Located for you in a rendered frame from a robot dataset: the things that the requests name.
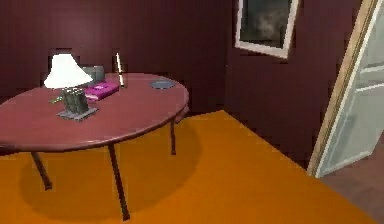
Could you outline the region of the round reddish wooden table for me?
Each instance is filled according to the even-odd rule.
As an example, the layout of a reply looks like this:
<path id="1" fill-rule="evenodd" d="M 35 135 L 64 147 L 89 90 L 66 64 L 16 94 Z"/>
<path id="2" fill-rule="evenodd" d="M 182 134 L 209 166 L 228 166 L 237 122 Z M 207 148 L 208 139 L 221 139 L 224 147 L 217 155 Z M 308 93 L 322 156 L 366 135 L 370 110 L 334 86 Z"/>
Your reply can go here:
<path id="1" fill-rule="evenodd" d="M 60 118 L 64 109 L 52 104 L 58 90 L 38 87 L 0 104 L 0 153 L 29 152 L 47 189 L 51 181 L 42 165 L 40 152 L 58 153 L 106 146 L 124 220 L 130 218 L 116 159 L 115 145 L 174 124 L 187 108 L 189 93 L 179 82 L 165 89 L 151 83 L 163 78 L 153 74 L 126 73 L 125 87 L 91 105 L 96 113 L 81 122 Z"/>

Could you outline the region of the grey box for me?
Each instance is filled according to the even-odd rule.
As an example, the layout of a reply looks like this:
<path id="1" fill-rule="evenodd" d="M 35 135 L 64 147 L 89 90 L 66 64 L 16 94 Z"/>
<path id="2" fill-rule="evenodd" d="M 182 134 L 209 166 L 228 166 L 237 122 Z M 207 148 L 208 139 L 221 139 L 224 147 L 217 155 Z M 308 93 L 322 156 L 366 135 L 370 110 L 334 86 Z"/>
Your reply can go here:
<path id="1" fill-rule="evenodd" d="M 83 67 L 83 71 L 92 78 L 92 80 L 88 82 L 88 85 L 98 84 L 105 80 L 105 72 L 103 66 L 96 65 Z"/>

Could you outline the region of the magenta book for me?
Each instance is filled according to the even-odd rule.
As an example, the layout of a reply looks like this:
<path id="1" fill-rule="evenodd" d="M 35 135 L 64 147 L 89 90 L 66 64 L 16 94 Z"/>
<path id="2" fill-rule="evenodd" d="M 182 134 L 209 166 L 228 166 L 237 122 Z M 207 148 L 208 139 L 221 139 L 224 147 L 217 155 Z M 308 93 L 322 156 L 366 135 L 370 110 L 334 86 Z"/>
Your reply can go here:
<path id="1" fill-rule="evenodd" d="M 119 90 L 120 86 L 111 82 L 102 82 L 84 89 L 88 100 L 102 100 Z"/>

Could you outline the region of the white framed dark picture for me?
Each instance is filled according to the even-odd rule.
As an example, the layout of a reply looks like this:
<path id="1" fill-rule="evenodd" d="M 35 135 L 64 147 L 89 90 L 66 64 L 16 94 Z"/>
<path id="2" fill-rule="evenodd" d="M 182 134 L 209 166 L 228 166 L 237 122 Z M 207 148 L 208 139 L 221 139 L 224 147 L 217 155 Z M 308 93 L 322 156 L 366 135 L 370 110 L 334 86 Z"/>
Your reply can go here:
<path id="1" fill-rule="evenodd" d="M 237 0 L 234 46 L 287 59 L 300 0 Z"/>

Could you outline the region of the white shade table lamp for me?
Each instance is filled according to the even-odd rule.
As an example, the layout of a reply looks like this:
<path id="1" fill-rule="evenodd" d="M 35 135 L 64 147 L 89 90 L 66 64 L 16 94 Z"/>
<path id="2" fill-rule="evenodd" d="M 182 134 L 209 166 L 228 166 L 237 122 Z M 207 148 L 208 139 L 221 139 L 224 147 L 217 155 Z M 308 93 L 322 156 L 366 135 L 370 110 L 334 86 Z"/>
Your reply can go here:
<path id="1" fill-rule="evenodd" d="M 91 76 L 79 67 L 70 53 L 59 53 L 52 57 L 51 69 L 44 80 L 44 86 L 60 91 L 51 100 L 51 103 L 64 104 L 64 110 L 58 113 L 59 117 L 80 122 L 97 111 L 97 108 L 88 105 L 82 88 L 91 81 Z"/>

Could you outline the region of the white slim candle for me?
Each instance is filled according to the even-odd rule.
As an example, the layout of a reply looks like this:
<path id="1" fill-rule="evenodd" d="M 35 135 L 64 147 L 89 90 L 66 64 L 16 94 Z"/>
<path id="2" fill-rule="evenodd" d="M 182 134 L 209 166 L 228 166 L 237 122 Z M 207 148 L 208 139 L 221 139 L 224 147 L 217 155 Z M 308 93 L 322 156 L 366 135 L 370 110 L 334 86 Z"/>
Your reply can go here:
<path id="1" fill-rule="evenodd" d="M 116 53 L 116 63 L 117 63 L 117 72 L 119 75 L 120 88 L 125 88 L 124 77 L 122 74 L 123 73 L 122 72 L 122 65 L 121 65 L 120 55 L 118 52 Z"/>

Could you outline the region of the white glass panel door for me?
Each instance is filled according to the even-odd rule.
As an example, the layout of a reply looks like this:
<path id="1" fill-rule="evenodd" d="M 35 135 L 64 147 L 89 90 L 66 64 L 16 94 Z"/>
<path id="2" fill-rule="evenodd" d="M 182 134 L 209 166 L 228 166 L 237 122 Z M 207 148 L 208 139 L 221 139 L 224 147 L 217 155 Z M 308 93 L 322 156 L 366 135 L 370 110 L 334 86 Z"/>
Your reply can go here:
<path id="1" fill-rule="evenodd" d="M 370 156 L 384 132 L 384 0 L 363 0 L 307 174 L 320 178 Z"/>

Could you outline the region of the grey round plate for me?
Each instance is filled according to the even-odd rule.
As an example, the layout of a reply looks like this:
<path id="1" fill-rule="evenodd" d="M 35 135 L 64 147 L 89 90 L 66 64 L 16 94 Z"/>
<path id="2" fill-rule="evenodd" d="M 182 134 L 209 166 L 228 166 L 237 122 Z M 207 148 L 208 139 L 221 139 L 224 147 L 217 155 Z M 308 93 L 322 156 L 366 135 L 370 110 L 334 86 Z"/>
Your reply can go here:
<path id="1" fill-rule="evenodd" d="M 156 80 L 151 83 L 151 87 L 154 89 L 169 89 L 175 85 L 173 81 L 169 80 Z"/>

